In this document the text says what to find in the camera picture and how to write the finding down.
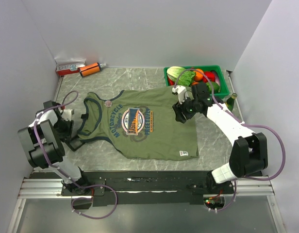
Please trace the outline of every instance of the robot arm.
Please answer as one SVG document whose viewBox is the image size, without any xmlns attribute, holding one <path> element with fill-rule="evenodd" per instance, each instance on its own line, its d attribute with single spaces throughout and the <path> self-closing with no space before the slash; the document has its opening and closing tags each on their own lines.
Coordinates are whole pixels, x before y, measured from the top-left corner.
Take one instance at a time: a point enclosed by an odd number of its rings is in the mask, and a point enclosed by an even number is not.
<svg viewBox="0 0 299 233">
<path fill-rule="evenodd" d="M 53 101 L 45 102 L 44 110 L 56 105 L 59 104 Z M 36 115 L 41 114 L 44 110 L 37 112 Z M 80 190 L 73 184 L 72 180 L 78 185 L 84 186 L 88 185 L 88 180 L 79 167 L 73 165 L 64 157 L 65 150 L 62 144 L 62 142 L 65 142 L 73 151 L 83 145 L 81 143 L 77 147 L 72 146 L 72 142 L 77 139 L 71 136 L 74 124 L 72 115 L 73 111 L 69 109 L 65 109 L 61 113 L 58 109 L 53 109 L 45 112 L 37 122 L 38 136 L 52 164 L 51 166 L 45 159 L 33 131 L 35 121 L 28 127 L 19 130 L 18 137 L 32 167 L 48 168 L 48 170 L 55 172 L 63 179 L 63 186 L 70 192 L 77 191 L 78 194 L 84 194 L 87 190 Z"/>
<path fill-rule="evenodd" d="M 222 109 L 214 104 L 205 83 L 192 86 L 193 100 L 188 97 L 186 88 L 183 86 L 176 86 L 172 92 L 178 94 L 179 98 L 179 101 L 173 105 L 177 121 L 185 123 L 195 113 L 202 113 L 223 131 L 233 146 L 229 162 L 209 173 L 209 186 L 215 186 L 267 168 L 265 135 L 255 133 L 242 126 L 227 113 L 229 110 L 223 101 L 219 100 L 218 103 Z"/>
</svg>

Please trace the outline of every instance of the marble countertop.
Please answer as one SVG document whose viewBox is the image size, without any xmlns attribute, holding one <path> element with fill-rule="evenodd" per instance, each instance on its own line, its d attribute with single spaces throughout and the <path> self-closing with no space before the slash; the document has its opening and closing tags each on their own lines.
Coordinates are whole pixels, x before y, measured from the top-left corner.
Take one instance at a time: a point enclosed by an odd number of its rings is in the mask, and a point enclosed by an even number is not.
<svg viewBox="0 0 299 233">
<path fill-rule="evenodd" d="M 225 74 L 226 83 L 231 83 Z M 121 90 L 147 90 L 165 86 L 163 68 L 104 68 L 101 72 L 82 78 L 80 74 L 66 75 L 60 82 L 55 101 L 62 102 L 71 90 L 77 90 L 79 97 L 68 106 L 75 110 L 74 131 L 81 125 L 81 114 L 85 112 L 83 99 L 92 91 L 103 99 L 111 99 Z M 240 117 L 235 105 L 233 113 Z M 127 159 L 110 143 L 95 141 L 86 143 L 76 152 L 65 144 L 66 157 L 82 170 L 211 170 L 227 163 L 232 146 L 222 131 L 201 114 L 195 115 L 199 158 L 185 161 L 162 161 Z"/>
</svg>

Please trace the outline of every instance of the orange tube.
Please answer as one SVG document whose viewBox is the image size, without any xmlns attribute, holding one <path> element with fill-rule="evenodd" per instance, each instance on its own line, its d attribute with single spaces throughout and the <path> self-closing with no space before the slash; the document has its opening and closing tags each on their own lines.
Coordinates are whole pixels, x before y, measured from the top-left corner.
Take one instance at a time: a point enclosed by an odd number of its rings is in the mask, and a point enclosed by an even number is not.
<svg viewBox="0 0 299 233">
<path fill-rule="evenodd" d="M 80 68 L 80 74 L 82 77 L 88 76 L 90 74 L 97 73 L 101 70 L 100 64 L 99 63 L 94 63 L 85 67 Z"/>
</svg>

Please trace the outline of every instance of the red box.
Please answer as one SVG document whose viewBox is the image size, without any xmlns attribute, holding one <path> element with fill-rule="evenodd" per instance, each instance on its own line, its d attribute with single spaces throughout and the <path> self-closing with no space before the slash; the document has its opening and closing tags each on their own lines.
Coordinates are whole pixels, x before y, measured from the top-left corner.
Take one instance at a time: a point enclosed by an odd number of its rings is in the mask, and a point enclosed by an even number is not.
<svg viewBox="0 0 299 233">
<path fill-rule="evenodd" d="M 59 76 L 64 76 L 67 74 L 74 74 L 74 73 L 78 73 L 80 71 L 80 68 L 84 67 L 84 66 L 85 66 L 84 62 L 78 62 L 78 63 L 57 66 L 56 72 Z"/>
</svg>

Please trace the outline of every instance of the cabbage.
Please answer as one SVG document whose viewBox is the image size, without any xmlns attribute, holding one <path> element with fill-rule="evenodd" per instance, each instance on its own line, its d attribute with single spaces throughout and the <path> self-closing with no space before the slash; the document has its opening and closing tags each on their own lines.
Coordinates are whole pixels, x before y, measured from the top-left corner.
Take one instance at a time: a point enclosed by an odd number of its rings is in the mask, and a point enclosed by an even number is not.
<svg viewBox="0 0 299 233">
<path fill-rule="evenodd" d="M 183 70 L 186 69 L 183 67 L 170 67 L 169 69 L 167 69 L 167 75 L 172 81 L 175 82 L 178 76 L 183 72 Z M 196 73 L 190 70 L 184 72 L 178 81 L 178 85 L 189 86 L 195 75 Z"/>
</svg>

